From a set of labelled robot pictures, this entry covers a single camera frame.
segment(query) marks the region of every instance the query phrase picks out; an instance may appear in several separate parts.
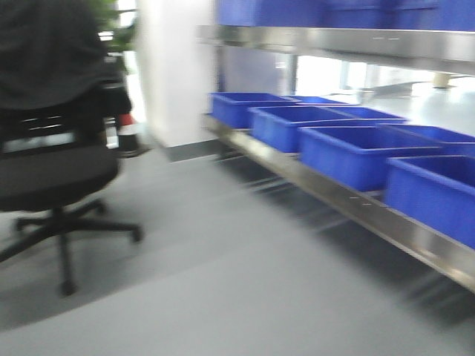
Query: chair leg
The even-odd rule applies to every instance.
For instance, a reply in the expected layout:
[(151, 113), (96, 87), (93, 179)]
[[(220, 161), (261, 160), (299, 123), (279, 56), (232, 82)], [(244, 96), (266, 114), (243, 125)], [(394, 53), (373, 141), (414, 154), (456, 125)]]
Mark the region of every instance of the chair leg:
[(69, 253), (69, 241), (66, 234), (60, 234), (58, 236), (59, 242), (59, 254), (61, 257), (62, 265), (62, 277), (63, 281), (61, 283), (60, 289), (62, 295), (65, 297), (72, 295), (76, 292), (76, 285), (73, 281), (73, 269), (71, 267), (71, 256)]
[(95, 219), (78, 219), (73, 222), (74, 230), (84, 231), (130, 231), (132, 240), (138, 243), (143, 240), (143, 232), (139, 225), (121, 222), (109, 222)]
[(42, 228), (39, 228), (24, 239), (14, 243), (10, 247), (7, 247), (5, 250), (0, 251), (0, 263), (13, 256), (16, 256), (20, 252), (23, 252), (32, 246), (35, 246), (37, 243), (46, 240), (48, 237), (56, 235), (57, 233), (58, 229), (52, 225), (46, 225)]
[(105, 204), (101, 202), (99, 199), (96, 199), (96, 200), (93, 200), (92, 202), (89, 202), (88, 204), (85, 204), (77, 208), (76, 210), (68, 212), (68, 217), (77, 219), (93, 210), (97, 211), (97, 213), (100, 215), (103, 215), (107, 212)]

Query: blue plastic bin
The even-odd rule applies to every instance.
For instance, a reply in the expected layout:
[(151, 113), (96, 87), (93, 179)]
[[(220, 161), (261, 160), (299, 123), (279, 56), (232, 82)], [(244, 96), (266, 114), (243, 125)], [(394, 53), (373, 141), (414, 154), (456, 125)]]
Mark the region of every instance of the blue plastic bin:
[(357, 119), (403, 119), (400, 116), (384, 111), (365, 108), (364, 106), (332, 106), (330, 110), (347, 113)]
[(329, 0), (329, 27), (391, 28), (395, 0)]
[(384, 202), (475, 248), (475, 159), (390, 159)]
[(401, 30), (435, 30), (439, 0), (400, 0), (394, 27)]
[(384, 188), (389, 157), (434, 154), (432, 141), (384, 127), (301, 129), (302, 163), (359, 191)]
[(313, 122), (312, 128), (321, 128), (326, 126), (366, 126), (366, 127), (378, 127), (380, 125), (400, 125), (404, 124), (406, 119), (340, 119), (340, 120), (322, 120)]
[(323, 27), (325, 0), (218, 0), (217, 23), (233, 26)]
[(299, 105), (317, 105), (317, 106), (354, 106), (355, 104), (349, 104), (347, 102), (337, 102), (336, 100), (331, 100), (327, 98), (322, 98), (320, 96), (286, 96), (291, 99), (300, 100)]
[(473, 156), (475, 154), (475, 137), (463, 133), (422, 125), (387, 125), (393, 130), (416, 134), (437, 142), (443, 147), (444, 154), (461, 154)]
[(474, 0), (400, 0), (395, 28), (473, 31), (474, 18)]
[(351, 119), (344, 113), (316, 106), (253, 108), (253, 137), (285, 153), (299, 152), (298, 128), (313, 126), (322, 120)]
[(295, 99), (286, 99), (268, 93), (212, 93), (212, 116), (232, 128), (250, 128), (249, 108), (294, 105)]

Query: office chair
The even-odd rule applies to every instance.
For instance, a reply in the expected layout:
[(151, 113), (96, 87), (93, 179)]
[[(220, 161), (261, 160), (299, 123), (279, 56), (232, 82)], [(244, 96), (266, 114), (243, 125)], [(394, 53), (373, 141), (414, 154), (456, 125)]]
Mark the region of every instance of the office chair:
[[(6, 142), (70, 133), (73, 141), (61, 145), (9, 151)], [(68, 105), (37, 111), (0, 112), (0, 211), (49, 211), (44, 218), (21, 217), (17, 231), (38, 228), (0, 251), (0, 263), (50, 237), (58, 237), (64, 296), (76, 291), (69, 252), (72, 231), (127, 231), (134, 243), (143, 239), (139, 225), (84, 217), (106, 207), (94, 200), (79, 208), (67, 205), (103, 189), (119, 172), (116, 154), (105, 147)]]

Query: metal shelf rail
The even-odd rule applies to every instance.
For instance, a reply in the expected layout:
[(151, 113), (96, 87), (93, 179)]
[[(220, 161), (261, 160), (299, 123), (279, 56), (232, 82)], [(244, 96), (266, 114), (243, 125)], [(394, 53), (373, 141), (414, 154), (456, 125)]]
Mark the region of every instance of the metal shelf rail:
[(475, 250), (413, 220), (367, 194), (319, 174), (295, 157), (205, 115), (206, 128), (225, 145), (283, 177), (458, 284), (475, 292)]
[(200, 26), (205, 43), (475, 75), (475, 32)]

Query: chair caster wheel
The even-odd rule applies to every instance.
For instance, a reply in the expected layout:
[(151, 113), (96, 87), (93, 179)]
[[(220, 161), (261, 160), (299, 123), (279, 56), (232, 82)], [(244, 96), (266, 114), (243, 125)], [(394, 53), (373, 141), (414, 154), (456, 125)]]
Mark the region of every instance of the chair caster wheel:
[(70, 295), (76, 293), (77, 290), (76, 285), (71, 281), (63, 282), (59, 287), (61, 289), (61, 294), (63, 297), (69, 297)]
[(98, 215), (102, 216), (102, 215), (106, 215), (108, 213), (108, 210), (105, 204), (100, 202), (97, 204), (96, 212), (98, 213)]
[(139, 243), (143, 240), (143, 231), (141, 228), (136, 228), (132, 231), (132, 242)]

